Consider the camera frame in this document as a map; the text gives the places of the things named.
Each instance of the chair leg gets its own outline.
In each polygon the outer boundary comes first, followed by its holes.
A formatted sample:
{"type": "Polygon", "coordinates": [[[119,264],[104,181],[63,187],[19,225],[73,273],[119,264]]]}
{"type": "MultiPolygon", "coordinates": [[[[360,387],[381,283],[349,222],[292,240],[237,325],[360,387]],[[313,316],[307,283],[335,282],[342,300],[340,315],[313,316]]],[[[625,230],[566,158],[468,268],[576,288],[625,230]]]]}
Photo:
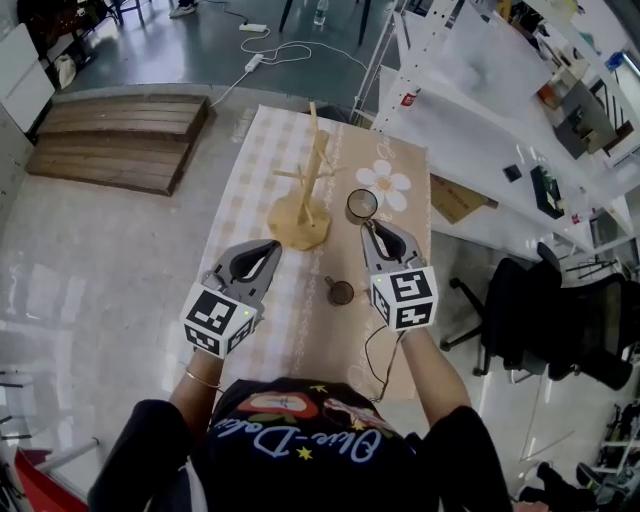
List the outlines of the chair leg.
{"type": "Polygon", "coordinates": [[[284,24],[287,22],[287,17],[289,16],[289,11],[291,10],[292,3],[293,0],[287,0],[286,5],[284,6],[284,11],[282,12],[282,19],[280,20],[280,28],[278,29],[278,32],[282,32],[284,24]]]}
{"type": "Polygon", "coordinates": [[[457,277],[454,277],[453,279],[451,279],[451,281],[449,281],[449,286],[451,286],[451,288],[460,288],[467,300],[473,306],[473,309],[476,310],[480,317],[484,316],[484,304],[480,302],[478,297],[475,296],[475,294],[469,289],[466,284],[460,281],[460,279],[458,279],[457,277]]]}
{"type": "Polygon", "coordinates": [[[446,341],[441,341],[440,342],[440,349],[444,350],[445,352],[449,352],[449,350],[451,350],[453,347],[455,347],[457,345],[460,345],[461,343],[464,343],[465,341],[469,341],[469,340],[475,338],[476,336],[480,336],[481,332],[482,332],[482,324],[480,324],[478,327],[476,327],[472,331],[469,331],[467,334],[463,334],[459,338],[456,338],[453,341],[450,341],[448,343],[446,341]]]}
{"type": "Polygon", "coordinates": [[[362,45],[364,39],[364,31],[367,29],[367,21],[369,20],[369,9],[371,8],[371,0],[364,0],[364,8],[362,10],[362,20],[360,21],[360,37],[358,38],[358,46],[362,45]]]}
{"type": "Polygon", "coordinates": [[[115,6],[116,6],[116,14],[118,15],[118,20],[120,21],[120,25],[122,25],[124,23],[124,18],[122,17],[122,9],[120,9],[120,0],[116,0],[115,6]]]}
{"type": "Polygon", "coordinates": [[[489,352],[486,348],[484,349],[484,364],[482,368],[474,368],[473,374],[476,377],[482,377],[483,375],[487,375],[489,373],[489,368],[491,367],[491,352],[489,352]]]}

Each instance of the bracelet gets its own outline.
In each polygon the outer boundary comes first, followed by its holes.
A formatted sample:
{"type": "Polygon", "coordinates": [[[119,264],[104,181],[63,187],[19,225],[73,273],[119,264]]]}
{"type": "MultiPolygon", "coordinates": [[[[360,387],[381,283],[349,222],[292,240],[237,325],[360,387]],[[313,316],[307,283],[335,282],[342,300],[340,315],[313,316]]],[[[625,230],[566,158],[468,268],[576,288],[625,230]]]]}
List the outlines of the bracelet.
{"type": "Polygon", "coordinates": [[[206,381],[202,380],[201,378],[196,377],[196,376],[195,376],[193,373],[191,373],[189,370],[185,370],[185,374],[186,374],[188,377],[191,377],[191,378],[192,378],[193,380],[195,380],[196,382],[199,382],[199,383],[200,383],[200,384],[202,384],[203,386],[207,386],[208,388],[210,388],[210,389],[215,389],[215,390],[220,389],[220,383],[219,383],[219,382],[218,382],[218,384],[216,384],[216,385],[209,384],[208,382],[206,382],[206,381]]]}

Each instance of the dark mug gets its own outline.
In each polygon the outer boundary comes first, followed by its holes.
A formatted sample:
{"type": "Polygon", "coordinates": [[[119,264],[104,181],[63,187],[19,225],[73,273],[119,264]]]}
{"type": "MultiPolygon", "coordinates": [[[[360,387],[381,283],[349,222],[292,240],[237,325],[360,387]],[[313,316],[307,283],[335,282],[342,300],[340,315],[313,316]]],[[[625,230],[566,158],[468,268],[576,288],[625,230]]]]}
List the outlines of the dark mug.
{"type": "Polygon", "coordinates": [[[346,281],[334,281],[329,276],[324,278],[324,282],[329,285],[327,299],[334,306],[346,306],[353,300],[355,292],[353,286],[346,281]]]}

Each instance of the black and white marker cube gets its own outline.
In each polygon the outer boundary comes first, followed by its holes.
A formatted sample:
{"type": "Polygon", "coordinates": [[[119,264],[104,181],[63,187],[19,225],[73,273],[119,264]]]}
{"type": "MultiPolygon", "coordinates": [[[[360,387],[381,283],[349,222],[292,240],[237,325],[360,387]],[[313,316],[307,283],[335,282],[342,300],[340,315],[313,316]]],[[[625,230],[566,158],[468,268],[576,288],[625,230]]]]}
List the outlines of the black and white marker cube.
{"type": "Polygon", "coordinates": [[[253,332],[257,311],[194,283],[180,314],[187,341],[224,359],[253,332]]]}
{"type": "Polygon", "coordinates": [[[431,325],[438,304],[433,267],[371,276],[371,302],[393,331],[431,325]]]}

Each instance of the shoe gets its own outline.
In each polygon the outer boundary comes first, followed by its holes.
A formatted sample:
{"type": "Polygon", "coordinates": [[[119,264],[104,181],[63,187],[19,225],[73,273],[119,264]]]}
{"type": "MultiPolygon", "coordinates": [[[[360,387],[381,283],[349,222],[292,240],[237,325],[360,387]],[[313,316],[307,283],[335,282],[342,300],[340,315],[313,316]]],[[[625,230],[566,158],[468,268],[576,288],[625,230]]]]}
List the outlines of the shoe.
{"type": "Polygon", "coordinates": [[[195,5],[192,4],[186,7],[180,6],[177,9],[171,11],[171,13],[169,14],[169,18],[180,18],[181,16],[186,16],[187,14],[191,14],[192,12],[196,12],[195,5]]]}

